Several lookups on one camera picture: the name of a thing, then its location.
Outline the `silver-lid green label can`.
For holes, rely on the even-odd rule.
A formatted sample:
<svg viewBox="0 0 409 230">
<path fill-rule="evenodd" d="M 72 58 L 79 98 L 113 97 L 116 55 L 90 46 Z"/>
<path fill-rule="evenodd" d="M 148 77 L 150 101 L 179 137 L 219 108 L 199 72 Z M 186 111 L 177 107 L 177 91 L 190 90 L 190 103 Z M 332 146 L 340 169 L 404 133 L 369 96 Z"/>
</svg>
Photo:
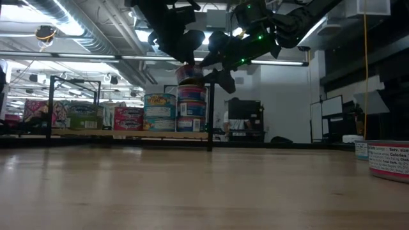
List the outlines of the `silver-lid green label can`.
<svg viewBox="0 0 409 230">
<path fill-rule="evenodd" d="M 101 130 L 102 118 L 98 116 L 69 116 L 66 118 L 66 127 L 70 130 Z"/>
</svg>

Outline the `silver ventilation duct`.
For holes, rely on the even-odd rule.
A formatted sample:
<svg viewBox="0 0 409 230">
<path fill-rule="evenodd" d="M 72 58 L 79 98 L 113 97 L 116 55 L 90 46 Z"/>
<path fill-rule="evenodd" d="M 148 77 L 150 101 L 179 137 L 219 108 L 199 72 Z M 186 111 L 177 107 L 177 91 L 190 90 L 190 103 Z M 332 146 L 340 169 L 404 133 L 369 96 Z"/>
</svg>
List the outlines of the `silver ventilation duct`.
<svg viewBox="0 0 409 230">
<path fill-rule="evenodd" d="M 86 15 L 74 0 L 23 0 L 30 8 L 51 19 L 52 23 L 66 35 L 73 33 L 67 29 L 78 29 L 77 43 L 90 54 L 119 54 L 119 50 L 103 34 L 96 24 Z M 120 60 L 109 65 L 119 71 L 129 83 L 144 86 L 157 81 L 139 65 L 131 65 L 129 61 Z"/>
</svg>

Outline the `wooden shelf board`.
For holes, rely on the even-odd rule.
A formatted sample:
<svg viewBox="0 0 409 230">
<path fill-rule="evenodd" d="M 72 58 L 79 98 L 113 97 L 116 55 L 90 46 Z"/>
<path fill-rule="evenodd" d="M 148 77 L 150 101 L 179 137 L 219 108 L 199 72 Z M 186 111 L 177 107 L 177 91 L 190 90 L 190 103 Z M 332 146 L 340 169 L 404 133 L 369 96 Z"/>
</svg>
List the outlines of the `wooden shelf board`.
<svg viewBox="0 0 409 230">
<path fill-rule="evenodd" d="M 207 139 L 206 132 L 152 132 L 152 131 L 121 131 L 121 130 L 66 130 L 52 129 L 52 135 L 83 135 L 83 136 L 132 136 L 166 139 Z"/>
</svg>

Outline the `silver-lid teal label can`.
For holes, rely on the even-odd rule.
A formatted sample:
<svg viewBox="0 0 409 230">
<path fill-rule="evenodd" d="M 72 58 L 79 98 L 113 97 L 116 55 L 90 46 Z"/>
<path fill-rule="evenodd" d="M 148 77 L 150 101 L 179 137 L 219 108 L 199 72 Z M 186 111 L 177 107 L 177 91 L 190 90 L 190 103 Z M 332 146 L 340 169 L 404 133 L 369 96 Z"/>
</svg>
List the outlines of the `silver-lid teal label can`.
<svg viewBox="0 0 409 230">
<path fill-rule="evenodd" d="M 368 143 L 366 141 L 355 141 L 355 157 L 358 160 L 369 160 Z"/>
<path fill-rule="evenodd" d="M 175 120 L 165 118 L 146 118 L 144 119 L 143 130 L 150 132 L 174 132 Z"/>
<path fill-rule="evenodd" d="M 144 116 L 147 118 L 170 118 L 173 119 L 176 116 L 175 105 L 155 105 L 145 106 Z"/>
</svg>

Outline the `silver-lid red label can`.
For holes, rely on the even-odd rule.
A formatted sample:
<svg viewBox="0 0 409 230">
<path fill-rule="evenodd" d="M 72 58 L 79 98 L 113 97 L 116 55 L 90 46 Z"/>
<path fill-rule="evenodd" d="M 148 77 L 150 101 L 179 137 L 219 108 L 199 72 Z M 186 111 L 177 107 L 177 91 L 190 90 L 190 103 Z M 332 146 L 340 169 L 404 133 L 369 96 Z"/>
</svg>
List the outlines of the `silver-lid red label can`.
<svg viewBox="0 0 409 230">
<path fill-rule="evenodd" d="M 409 184 L 409 141 L 369 141 L 372 176 Z"/>
<path fill-rule="evenodd" d="M 119 131 L 141 131 L 143 120 L 139 119 L 115 119 L 114 130 Z"/>
</svg>

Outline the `teal yellow label can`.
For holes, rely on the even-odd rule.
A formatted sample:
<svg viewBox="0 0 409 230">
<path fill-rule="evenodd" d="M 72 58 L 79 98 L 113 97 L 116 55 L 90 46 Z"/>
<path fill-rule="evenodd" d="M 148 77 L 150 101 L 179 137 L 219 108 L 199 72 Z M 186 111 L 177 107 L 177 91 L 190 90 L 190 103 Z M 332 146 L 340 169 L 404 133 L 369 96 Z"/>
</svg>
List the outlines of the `teal yellow label can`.
<svg viewBox="0 0 409 230">
<path fill-rule="evenodd" d="M 174 106 L 176 97 L 168 93 L 152 93 L 144 95 L 144 105 L 149 106 Z"/>
</svg>

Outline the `grey ceiling box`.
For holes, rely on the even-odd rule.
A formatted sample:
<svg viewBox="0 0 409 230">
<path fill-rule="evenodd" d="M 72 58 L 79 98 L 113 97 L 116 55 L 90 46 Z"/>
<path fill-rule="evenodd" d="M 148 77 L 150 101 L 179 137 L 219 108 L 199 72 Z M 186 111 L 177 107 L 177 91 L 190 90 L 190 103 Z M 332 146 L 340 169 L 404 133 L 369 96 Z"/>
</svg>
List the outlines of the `grey ceiling box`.
<svg viewBox="0 0 409 230">
<path fill-rule="evenodd" d="M 210 31 L 225 31 L 227 15 L 225 10 L 207 10 L 206 28 Z"/>
</svg>

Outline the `small white ceiling unit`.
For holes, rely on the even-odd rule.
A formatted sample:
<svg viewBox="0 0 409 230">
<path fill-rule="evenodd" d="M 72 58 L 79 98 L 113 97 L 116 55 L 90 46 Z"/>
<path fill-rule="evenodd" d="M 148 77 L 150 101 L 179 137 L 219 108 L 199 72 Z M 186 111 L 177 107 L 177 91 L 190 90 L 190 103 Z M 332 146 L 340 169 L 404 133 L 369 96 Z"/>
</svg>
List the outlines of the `small white ceiling unit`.
<svg viewBox="0 0 409 230">
<path fill-rule="evenodd" d="M 317 35 L 333 36 L 340 32 L 340 30 L 342 30 L 342 25 L 326 20 L 322 23 L 320 29 L 317 30 Z"/>
</svg>

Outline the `large white ceiling unit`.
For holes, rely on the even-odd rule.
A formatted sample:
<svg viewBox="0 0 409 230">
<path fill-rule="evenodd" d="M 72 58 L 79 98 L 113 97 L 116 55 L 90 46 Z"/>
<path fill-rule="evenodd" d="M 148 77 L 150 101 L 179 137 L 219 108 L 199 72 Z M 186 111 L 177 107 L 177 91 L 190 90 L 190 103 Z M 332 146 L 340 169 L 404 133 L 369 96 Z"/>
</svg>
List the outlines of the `large white ceiling unit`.
<svg viewBox="0 0 409 230">
<path fill-rule="evenodd" d="M 390 0 L 345 0 L 345 16 L 360 17 L 361 15 L 389 16 Z"/>
</svg>

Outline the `white angled panel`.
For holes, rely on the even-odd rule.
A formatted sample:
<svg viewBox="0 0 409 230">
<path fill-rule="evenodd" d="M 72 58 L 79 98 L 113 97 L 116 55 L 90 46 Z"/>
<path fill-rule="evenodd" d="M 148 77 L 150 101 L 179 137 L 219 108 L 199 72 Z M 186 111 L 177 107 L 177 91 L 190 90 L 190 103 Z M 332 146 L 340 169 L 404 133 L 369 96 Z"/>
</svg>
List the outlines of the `white angled panel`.
<svg viewBox="0 0 409 230">
<path fill-rule="evenodd" d="M 354 94 L 354 99 L 359 107 L 367 114 L 385 114 L 389 113 L 389 108 L 383 101 L 379 91 L 370 91 L 367 93 Z"/>
</svg>

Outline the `pendant light bar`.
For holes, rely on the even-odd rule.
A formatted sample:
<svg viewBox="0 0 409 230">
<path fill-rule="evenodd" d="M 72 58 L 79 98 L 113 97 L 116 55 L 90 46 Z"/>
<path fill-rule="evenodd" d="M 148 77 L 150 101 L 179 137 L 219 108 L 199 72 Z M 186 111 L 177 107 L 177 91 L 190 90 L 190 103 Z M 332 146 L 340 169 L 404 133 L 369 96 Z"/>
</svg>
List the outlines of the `pendant light bar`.
<svg viewBox="0 0 409 230">
<path fill-rule="evenodd" d="M 138 60 L 138 61 L 178 61 L 170 56 L 121 56 L 122 59 L 126 60 Z M 203 61 L 202 57 L 195 57 L 194 61 Z"/>
<path fill-rule="evenodd" d="M 308 66 L 309 62 L 282 61 L 282 60 L 252 60 L 253 65 L 272 65 L 272 66 Z"/>
<path fill-rule="evenodd" d="M 66 54 L 55 52 L 17 52 L 0 51 L 0 58 L 38 60 L 38 61 L 90 61 L 95 63 L 118 63 L 119 56 L 100 55 L 100 54 Z"/>
</svg>

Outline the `black shelf side frame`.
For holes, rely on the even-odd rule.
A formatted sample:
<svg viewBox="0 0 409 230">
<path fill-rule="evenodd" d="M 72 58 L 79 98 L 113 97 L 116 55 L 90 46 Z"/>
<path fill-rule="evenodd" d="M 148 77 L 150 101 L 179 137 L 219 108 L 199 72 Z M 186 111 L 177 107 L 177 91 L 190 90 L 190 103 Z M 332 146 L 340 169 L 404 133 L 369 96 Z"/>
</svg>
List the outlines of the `black shelf side frame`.
<svg viewBox="0 0 409 230">
<path fill-rule="evenodd" d="M 213 149 L 213 119 L 214 119 L 215 84 L 211 83 L 208 97 L 208 144 L 207 151 Z"/>
<path fill-rule="evenodd" d="M 54 110 L 54 92 L 56 90 L 55 83 L 62 82 L 68 83 L 74 86 L 77 86 L 80 89 L 84 89 L 86 91 L 90 91 L 93 93 L 93 104 L 99 105 L 100 103 L 100 93 L 101 93 L 101 86 L 102 83 L 99 80 L 86 80 L 86 79 L 64 79 L 62 77 L 58 77 L 57 75 L 50 76 L 50 84 L 49 84 L 49 99 L 48 99 L 48 111 L 47 111 L 47 128 L 45 137 L 49 141 L 52 136 L 52 115 Z M 85 83 L 90 83 L 91 86 L 93 84 L 98 85 L 97 90 L 92 90 L 91 88 L 87 88 Z"/>
</svg>

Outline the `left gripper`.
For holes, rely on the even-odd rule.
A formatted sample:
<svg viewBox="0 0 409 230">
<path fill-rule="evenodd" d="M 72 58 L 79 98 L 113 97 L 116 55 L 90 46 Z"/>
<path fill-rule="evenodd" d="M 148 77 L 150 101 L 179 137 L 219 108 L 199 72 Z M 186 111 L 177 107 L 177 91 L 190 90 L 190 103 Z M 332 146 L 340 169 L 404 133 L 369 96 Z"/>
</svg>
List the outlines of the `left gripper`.
<svg viewBox="0 0 409 230">
<path fill-rule="evenodd" d="M 185 24 L 179 20 L 167 19 L 151 26 L 150 45 L 159 49 L 181 63 L 194 64 L 194 53 L 205 39 L 203 31 L 185 31 Z"/>
</svg>

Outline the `white box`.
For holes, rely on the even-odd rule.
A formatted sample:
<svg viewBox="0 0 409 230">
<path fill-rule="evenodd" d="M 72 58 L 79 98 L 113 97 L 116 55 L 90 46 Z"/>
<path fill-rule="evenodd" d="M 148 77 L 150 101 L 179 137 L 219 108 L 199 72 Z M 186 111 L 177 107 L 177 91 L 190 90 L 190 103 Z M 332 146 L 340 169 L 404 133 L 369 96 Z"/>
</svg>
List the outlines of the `white box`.
<svg viewBox="0 0 409 230">
<path fill-rule="evenodd" d="M 363 141 L 364 137 L 362 135 L 343 135 L 342 142 L 345 144 L 354 144 L 356 141 Z"/>
</svg>

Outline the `person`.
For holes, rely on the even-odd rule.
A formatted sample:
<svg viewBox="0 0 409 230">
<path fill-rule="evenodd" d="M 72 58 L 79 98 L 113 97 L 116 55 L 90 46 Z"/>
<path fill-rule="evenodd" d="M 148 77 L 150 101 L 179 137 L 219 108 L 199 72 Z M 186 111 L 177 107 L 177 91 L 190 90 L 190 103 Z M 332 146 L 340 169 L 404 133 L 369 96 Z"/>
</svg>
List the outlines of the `person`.
<svg viewBox="0 0 409 230">
<path fill-rule="evenodd" d="M 251 122 L 248 119 L 229 119 L 229 112 L 224 113 L 224 131 L 229 136 L 231 130 L 252 130 Z"/>
</svg>

